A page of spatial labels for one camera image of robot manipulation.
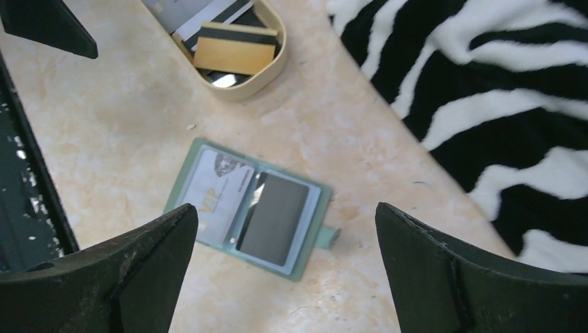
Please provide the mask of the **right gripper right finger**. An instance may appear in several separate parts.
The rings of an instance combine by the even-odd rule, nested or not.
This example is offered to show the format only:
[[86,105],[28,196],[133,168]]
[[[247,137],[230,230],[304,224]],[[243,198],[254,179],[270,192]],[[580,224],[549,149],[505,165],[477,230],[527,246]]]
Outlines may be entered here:
[[375,225],[402,332],[586,332],[587,279],[506,259],[388,203]]

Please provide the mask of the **grey patterned card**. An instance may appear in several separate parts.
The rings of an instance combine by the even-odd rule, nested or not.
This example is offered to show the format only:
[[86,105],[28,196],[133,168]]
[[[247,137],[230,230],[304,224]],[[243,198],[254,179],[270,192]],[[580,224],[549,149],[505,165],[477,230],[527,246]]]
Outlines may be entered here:
[[253,173],[249,161],[214,148],[202,149],[180,197],[181,203],[198,211],[199,242],[222,246]]

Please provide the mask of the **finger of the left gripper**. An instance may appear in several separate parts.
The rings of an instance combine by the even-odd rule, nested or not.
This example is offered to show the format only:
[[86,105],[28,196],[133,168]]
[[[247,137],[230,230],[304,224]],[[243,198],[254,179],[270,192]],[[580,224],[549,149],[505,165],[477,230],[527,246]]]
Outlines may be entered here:
[[94,38],[61,0],[2,0],[4,31],[90,59],[98,57]]

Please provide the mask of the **glossy black card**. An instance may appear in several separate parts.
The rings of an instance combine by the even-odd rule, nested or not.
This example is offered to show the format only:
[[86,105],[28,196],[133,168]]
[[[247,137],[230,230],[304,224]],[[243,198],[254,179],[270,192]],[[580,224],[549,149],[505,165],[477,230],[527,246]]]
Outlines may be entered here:
[[308,193],[306,185],[261,172],[236,249],[270,264],[284,266]]

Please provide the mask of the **light blue card holder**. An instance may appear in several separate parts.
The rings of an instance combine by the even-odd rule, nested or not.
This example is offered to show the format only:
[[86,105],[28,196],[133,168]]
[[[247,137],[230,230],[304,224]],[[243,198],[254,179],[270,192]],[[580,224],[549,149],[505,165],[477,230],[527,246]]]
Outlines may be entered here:
[[197,137],[164,211],[191,204],[196,241],[288,280],[301,280],[313,248],[332,249],[323,224],[333,190],[274,164]]

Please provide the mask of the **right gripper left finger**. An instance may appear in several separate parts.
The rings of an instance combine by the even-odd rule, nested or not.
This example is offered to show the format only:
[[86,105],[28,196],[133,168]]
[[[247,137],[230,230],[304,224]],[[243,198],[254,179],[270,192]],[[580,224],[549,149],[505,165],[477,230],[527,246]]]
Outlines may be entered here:
[[198,231],[181,205],[95,246],[1,274],[2,332],[167,332]]

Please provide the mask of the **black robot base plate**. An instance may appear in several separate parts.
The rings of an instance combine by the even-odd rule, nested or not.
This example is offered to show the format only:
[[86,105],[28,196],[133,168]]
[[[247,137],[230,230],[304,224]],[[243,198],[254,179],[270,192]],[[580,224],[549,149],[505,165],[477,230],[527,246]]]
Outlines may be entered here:
[[5,62],[1,63],[1,271],[79,251]]

